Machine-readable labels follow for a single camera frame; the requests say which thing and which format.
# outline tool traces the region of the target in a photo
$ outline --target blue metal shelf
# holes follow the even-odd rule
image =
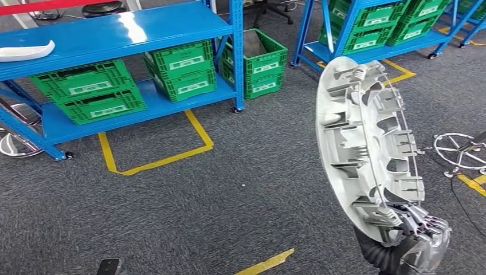
[[[228,22],[211,11],[210,0],[162,6],[147,10],[108,15],[105,17],[60,23],[34,29],[0,33],[0,47],[56,44],[54,51],[36,60],[0,63],[0,81],[7,89],[0,88],[0,95],[31,106],[42,117],[43,135],[35,132],[0,105],[0,123],[9,130],[28,139],[56,160],[66,154],[54,145],[98,132],[140,123],[200,107],[222,100],[234,99],[236,110],[245,109],[243,91],[243,2],[230,0]],[[84,125],[73,124],[53,103],[39,104],[12,79],[53,70],[84,65],[150,50],[231,36],[235,88],[217,76],[217,90],[191,97],[177,103],[159,95],[152,80],[138,83],[146,102],[145,111],[113,117]],[[216,49],[215,63],[224,43]]]
[[[330,12],[329,12],[329,4],[328,1],[321,1],[322,3],[322,16],[324,19],[324,27],[326,29],[326,36],[328,38],[328,46],[323,45],[320,42],[310,42],[306,43],[307,38],[307,31],[309,29],[309,24],[311,21],[312,11],[315,4],[315,0],[305,0],[304,11],[302,15],[302,20],[300,21],[300,29],[299,29],[299,36],[297,38],[297,43],[295,47],[295,52],[293,55],[293,59],[290,62],[291,68],[294,68],[300,65],[300,61],[304,61],[309,66],[314,68],[317,71],[321,71],[322,68],[316,66],[314,62],[308,59],[304,55],[304,50],[309,51],[315,57],[323,60],[324,62],[329,62],[337,56],[342,56],[342,51],[344,49],[344,45],[348,39],[348,36],[351,32],[352,26],[358,13],[361,9],[371,7],[371,6],[378,6],[382,4],[398,2],[401,0],[353,0],[351,2],[350,8],[347,12],[347,17],[344,20],[343,27],[341,28],[341,32],[339,33],[338,40],[334,45],[331,41],[331,20],[330,20]],[[460,30],[460,26],[462,26],[472,15],[474,10],[482,3],[483,0],[476,0],[476,3],[471,6],[466,14],[461,17],[457,24],[453,24],[454,26],[449,30],[448,34],[441,34],[431,30],[426,36],[411,40],[409,42],[405,42],[403,44],[397,46],[383,46],[380,48],[364,50],[362,52],[348,54],[349,58],[352,58],[356,62],[364,63],[369,62],[372,60],[381,60],[383,58],[388,58],[392,56],[396,56],[399,54],[411,52],[418,49],[423,49],[430,47],[432,45],[438,45],[437,49],[429,55],[429,58],[437,56],[441,54],[447,44],[452,40],[454,35]],[[457,14],[457,5],[458,0],[453,0],[453,14]]]
[[[187,109],[215,103],[221,100],[231,99],[236,96],[236,92],[233,88],[231,88],[218,74],[218,89],[216,91],[194,96],[177,103],[170,102],[165,96],[158,93],[155,89],[154,82],[151,79],[138,82],[137,86],[147,105],[145,111],[130,113],[84,125],[75,125],[53,103],[43,104],[42,124],[46,142],[51,145],[68,142],[73,139],[79,139],[99,132],[117,129],[150,119],[156,119],[157,117],[182,112]]]
[[[0,33],[0,48],[47,45],[40,59],[0,63],[0,81],[226,36],[233,27],[201,1]]]
[[[347,57],[353,59],[358,63],[367,63],[372,60],[381,60],[399,54],[408,53],[412,50],[416,50],[417,44],[420,44],[423,48],[436,45],[447,41],[449,38],[442,33],[431,30],[426,36],[402,43],[397,46],[383,46],[380,48],[365,50],[359,53],[348,54]],[[319,41],[304,44],[305,49],[309,50],[315,56],[322,60],[330,60],[331,52],[327,45],[323,45]]]
[[[453,19],[454,19],[453,12],[447,11],[445,14],[448,15],[448,16],[450,16],[451,21],[453,21]],[[463,14],[457,13],[456,20],[458,18],[461,19],[462,17],[464,17]],[[444,24],[444,25],[450,26],[450,23],[449,22],[445,22],[443,20],[440,20],[439,22],[442,23],[442,24]],[[486,16],[483,17],[481,20],[474,19],[474,18],[468,18],[467,22],[469,24],[473,25],[473,28],[471,28],[471,29],[461,28],[461,31],[464,32],[464,33],[466,33],[466,36],[461,41],[461,47],[469,44],[469,40],[471,40],[471,38],[473,36],[475,36],[476,33],[478,33],[480,30],[486,29]]]

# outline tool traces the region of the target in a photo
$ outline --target green plastic crate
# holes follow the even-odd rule
[[[360,33],[351,33],[346,41],[343,52],[339,54],[350,54],[381,47],[392,34],[395,26],[388,26],[381,29],[367,30]],[[336,43],[339,35],[339,26],[331,23],[332,40]],[[327,45],[327,36],[324,29],[321,30],[319,41]]]
[[[399,22],[408,24],[426,18],[439,17],[449,2],[450,0],[413,0]]]
[[[233,86],[233,68],[231,68],[228,64],[220,64],[220,69],[223,79],[226,80],[226,82],[228,82],[231,86]],[[253,81],[248,81],[247,79],[245,79],[245,99],[250,100],[262,95],[266,95],[267,93],[277,92],[282,88],[283,79],[284,72],[257,78]]]
[[[137,89],[126,90],[57,106],[77,125],[145,110]]]
[[[245,77],[250,80],[254,80],[260,77],[282,72],[287,64],[288,49],[272,39],[270,36],[263,33],[261,30],[250,30],[256,31],[267,53],[250,58],[243,56]],[[233,47],[229,42],[226,43],[226,47],[223,50],[221,58],[223,61],[233,66]]]
[[[164,93],[172,102],[178,102],[216,90],[216,71],[214,67],[168,81],[162,80],[161,76],[153,68],[148,67],[148,70],[154,79],[158,91]]]
[[[393,26],[405,12],[410,0],[368,7],[359,11],[351,29],[352,33]],[[340,27],[351,5],[351,0],[332,0],[330,4],[331,21]]]
[[[422,37],[430,31],[432,26],[436,23],[437,19],[438,18],[428,18],[409,24],[403,24],[399,22],[386,44],[390,46],[396,46],[415,38]]]
[[[30,76],[30,80],[56,103],[87,99],[136,88],[121,58]]]
[[[147,52],[144,57],[156,67],[163,78],[178,78],[184,74],[210,69],[213,47],[211,40],[204,40]]]
[[[459,0],[459,6],[457,7],[457,10],[460,13],[465,14],[474,2],[475,2],[474,0]],[[481,20],[485,16],[486,16],[486,2],[483,1],[479,5],[479,7],[474,11],[471,18]]]

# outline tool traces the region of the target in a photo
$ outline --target yellow tape marking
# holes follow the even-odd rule
[[[274,256],[264,262],[261,262],[259,264],[256,264],[250,268],[247,268],[245,270],[242,270],[235,275],[257,275],[262,273],[265,270],[268,270],[270,268],[273,268],[277,265],[280,265],[281,263],[285,262],[288,256],[292,255],[294,249],[289,249],[286,252],[280,253],[277,256]]]
[[[388,65],[392,66],[394,69],[402,72],[403,74],[401,76],[397,76],[395,78],[392,78],[390,79],[390,82],[385,82],[385,85],[389,85],[390,83],[396,83],[396,82],[399,82],[399,81],[402,81],[402,80],[405,80],[407,78],[410,78],[412,76],[416,76],[417,74],[416,73],[413,73],[407,69],[405,69],[404,67],[402,66],[399,66],[398,64],[395,64],[393,62],[391,62],[390,60],[388,59],[383,59],[382,60],[383,62],[387,63]],[[326,65],[324,64],[324,61],[319,61],[316,63],[319,67],[321,68],[325,68]]]
[[[486,197],[486,190],[481,186],[481,184],[486,182],[486,176],[480,176],[474,180],[469,179],[467,176],[463,174],[459,174],[459,179],[463,181],[465,184],[467,184],[470,188],[476,190],[479,194],[483,195]]]
[[[443,33],[443,34],[447,34],[447,31],[450,29],[450,27],[443,27],[442,29],[439,29],[439,32]],[[457,40],[464,40],[464,37],[460,37],[460,36],[454,36],[455,39]],[[476,45],[476,46],[486,46],[486,44],[482,44],[482,43],[476,43],[472,40],[469,40],[469,43],[471,45]]]
[[[196,119],[196,117],[194,116],[192,111],[186,110],[186,111],[184,111],[184,113],[186,114],[189,121],[191,121],[191,124],[193,125],[196,132],[201,137],[202,141],[204,142],[204,146],[190,150],[190,151],[187,151],[187,152],[184,152],[184,153],[181,153],[181,154],[170,156],[170,157],[165,158],[165,159],[157,160],[157,161],[149,163],[149,164],[145,164],[145,165],[142,165],[142,166],[139,166],[139,167],[135,167],[135,168],[129,169],[127,171],[118,171],[118,169],[116,168],[116,164],[115,164],[115,158],[113,157],[111,147],[109,146],[109,142],[108,142],[108,138],[106,136],[106,133],[105,132],[98,133],[98,138],[100,139],[100,144],[101,144],[101,150],[103,152],[103,156],[104,156],[108,170],[110,172],[117,173],[117,174],[120,174],[120,175],[131,176],[131,175],[135,175],[136,173],[141,172],[141,171],[157,168],[157,167],[160,167],[160,166],[165,165],[167,163],[176,162],[177,160],[188,158],[190,156],[194,156],[194,155],[197,155],[197,154],[200,154],[200,153],[203,153],[203,152],[206,152],[206,151],[213,149],[213,145],[214,145],[213,141],[211,140],[211,138],[209,138],[209,135],[207,135],[206,131],[202,128],[201,124]]]
[[[486,175],[478,176],[474,180],[477,181],[479,184],[484,184],[486,183]]]

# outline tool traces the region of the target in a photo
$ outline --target red bar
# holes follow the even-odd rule
[[[44,2],[0,6],[0,15],[28,13],[30,11],[55,10],[67,7],[84,6],[88,4],[105,3],[110,0],[46,0]]]

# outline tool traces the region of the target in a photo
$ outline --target gray carpet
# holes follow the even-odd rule
[[[310,39],[319,33],[319,13]],[[291,14],[292,26],[268,13],[261,28],[289,47],[289,57],[301,8]],[[253,18],[245,16],[247,27]],[[1,31],[15,28],[0,17]],[[486,42],[486,32],[475,40]],[[424,58],[430,49],[391,58],[417,73],[396,86],[420,146],[435,133],[485,128],[485,49],[459,49],[453,41],[433,61]],[[136,79],[147,77],[139,57],[126,61]],[[317,78],[306,66],[287,69],[281,92],[248,101],[240,114],[229,112],[230,101],[194,109],[214,148],[131,177],[107,171],[96,136],[60,145],[76,154],[72,160],[0,156],[0,274],[95,274],[107,257],[121,257],[134,275],[234,274],[290,248],[294,254],[265,274],[377,274],[363,260],[319,162]],[[28,81],[19,82],[37,95]],[[121,170],[202,145],[182,113],[107,135]],[[418,164],[423,206],[453,228],[438,273],[484,274],[486,238],[451,193],[446,166],[434,155]],[[453,185],[486,231],[484,197],[457,179]]]

